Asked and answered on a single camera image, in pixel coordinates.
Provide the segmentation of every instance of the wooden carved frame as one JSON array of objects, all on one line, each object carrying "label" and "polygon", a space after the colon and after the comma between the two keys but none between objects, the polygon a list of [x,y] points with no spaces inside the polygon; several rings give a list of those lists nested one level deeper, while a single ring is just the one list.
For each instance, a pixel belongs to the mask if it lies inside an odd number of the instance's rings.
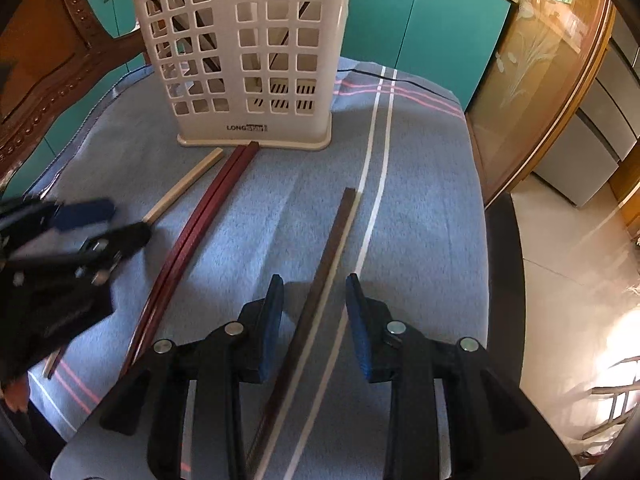
[{"label": "wooden carved frame", "polygon": [[145,51],[139,29],[112,38],[87,0],[61,0],[61,4],[84,48],[40,79],[0,125],[0,189],[36,149],[62,112],[111,70]]}]

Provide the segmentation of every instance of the pink stripe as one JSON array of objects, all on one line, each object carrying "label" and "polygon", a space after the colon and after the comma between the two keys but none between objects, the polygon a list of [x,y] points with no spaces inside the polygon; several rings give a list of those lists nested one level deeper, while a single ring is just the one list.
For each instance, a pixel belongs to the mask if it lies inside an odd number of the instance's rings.
[{"label": "pink stripe", "polygon": [[62,384],[62,387],[68,392],[71,398],[78,403],[78,406],[80,406],[87,415],[89,415],[91,413],[91,410],[84,402],[82,402],[82,400],[79,399],[76,393],[71,389],[71,386],[65,383],[65,380],[62,377],[60,377],[60,374],[57,371],[55,372],[54,375],[56,379],[60,381],[60,384]]},{"label": "pink stripe", "polygon": [[[378,86],[378,84],[377,84],[377,83],[369,84],[369,85],[354,85],[353,83],[347,83],[344,79],[336,80],[336,81],[335,81],[335,84],[340,84],[340,85],[348,86],[348,87],[350,87],[350,88],[376,88],[376,87]],[[382,86],[383,86],[383,88],[391,88],[391,85],[390,85],[390,84],[383,84]],[[417,92],[417,91],[415,91],[415,90],[409,90],[408,88],[403,88],[403,87],[398,86],[398,85],[394,86],[394,88],[395,88],[396,90],[401,90],[401,91],[403,91],[403,92],[405,92],[405,93],[407,93],[407,94],[414,94],[414,95],[419,95],[419,96],[421,96],[421,97],[425,97],[425,98],[427,98],[427,99],[429,99],[429,100],[431,100],[431,101],[434,101],[434,102],[440,103],[441,105],[445,105],[447,108],[450,108],[451,110],[453,110],[453,111],[455,111],[455,112],[460,111],[460,108],[459,108],[459,107],[457,107],[457,106],[455,106],[455,105],[452,105],[451,103],[448,103],[448,102],[446,102],[446,101],[445,101],[445,100],[443,100],[443,99],[438,99],[438,98],[436,98],[436,97],[433,97],[432,95],[427,94],[427,93],[425,93],[425,92]]]},{"label": "pink stripe", "polygon": [[94,394],[89,388],[84,386],[84,383],[78,378],[78,376],[76,376],[75,373],[73,373],[71,368],[69,368],[69,366],[63,360],[60,360],[60,366],[62,366],[65,369],[65,372],[69,374],[69,377],[71,377],[74,380],[74,382],[78,386],[80,386],[80,389],[87,394],[87,397],[89,397],[96,404],[100,404],[100,397]]},{"label": "pink stripe", "polygon": [[[432,108],[433,110],[437,110],[439,112],[442,112],[444,114],[447,115],[451,115],[454,117],[457,117],[459,119],[464,120],[464,116],[459,115],[459,114],[455,114],[449,110],[443,110],[442,108],[438,108],[437,106],[431,105],[429,103],[425,103],[424,101],[420,101],[420,99],[416,99],[415,97],[411,96],[411,95],[406,95],[403,94],[401,91],[398,91],[399,89],[396,87],[396,91],[394,92],[396,95],[401,95],[402,97],[405,97],[407,99],[411,99],[411,101],[415,101],[418,104],[421,104],[422,106],[426,107],[426,108]],[[377,93],[378,90],[377,89],[371,89],[371,90],[357,90],[355,92],[338,92],[338,91],[334,91],[334,95],[356,95],[356,94],[375,94]],[[386,91],[381,91],[381,94],[391,94],[391,92],[386,92]]]}]

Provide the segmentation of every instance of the ironing board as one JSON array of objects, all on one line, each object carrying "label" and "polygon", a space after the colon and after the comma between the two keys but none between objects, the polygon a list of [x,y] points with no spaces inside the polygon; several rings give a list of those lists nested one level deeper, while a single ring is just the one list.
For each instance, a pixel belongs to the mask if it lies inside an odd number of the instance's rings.
[{"label": "ironing board", "polygon": [[[118,207],[111,226],[140,220],[211,150],[178,145],[177,123],[162,92],[153,74],[127,88],[101,113],[47,197],[71,202],[108,196]],[[281,359],[342,192],[360,192],[309,358],[260,479],[382,474],[390,385],[367,384],[353,355],[343,313],[350,272],[358,271],[368,296],[385,301],[393,316],[428,337],[486,341],[484,214],[457,99],[425,79],[341,59],[332,113],[325,150],[258,152],[207,232],[158,333],[178,344],[204,338],[236,319],[245,303],[263,297],[277,273],[285,282]],[[42,378],[42,364],[30,371],[33,402],[65,439],[117,380],[164,258],[220,166],[181,197],[156,224],[149,245],[117,269],[115,313],[71,343],[52,380]],[[106,227],[47,233],[22,254],[72,250]],[[241,387],[247,447],[269,393],[268,384]],[[187,437],[187,479],[189,446]]]}]

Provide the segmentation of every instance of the white plastic basket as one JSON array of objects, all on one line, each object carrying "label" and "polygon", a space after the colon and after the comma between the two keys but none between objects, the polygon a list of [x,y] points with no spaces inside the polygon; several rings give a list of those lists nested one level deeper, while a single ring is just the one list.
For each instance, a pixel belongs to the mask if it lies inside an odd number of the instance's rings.
[{"label": "white plastic basket", "polygon": [[348,0],[134,0],[185,146],[319,150]]}]

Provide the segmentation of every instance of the blue foam pad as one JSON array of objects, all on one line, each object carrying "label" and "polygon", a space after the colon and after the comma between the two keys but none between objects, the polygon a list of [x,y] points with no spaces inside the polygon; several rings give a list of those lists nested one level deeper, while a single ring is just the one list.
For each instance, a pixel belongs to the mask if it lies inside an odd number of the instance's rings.
[{"label": "blue foam pad", "polygon": [[116,206],[109,198],[63,205],[51,220],[51,227],[60,232],[71,231],[89,224],[108,222],[115,213]]}]

